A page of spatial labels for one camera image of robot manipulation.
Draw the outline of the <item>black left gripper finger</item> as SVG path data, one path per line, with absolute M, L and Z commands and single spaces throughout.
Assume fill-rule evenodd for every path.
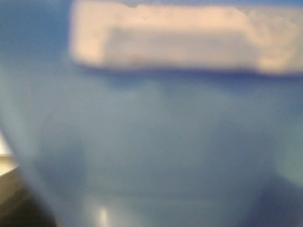
M 0 225 L 2 227 L 55 227 L 14 168 L 0 175 Z

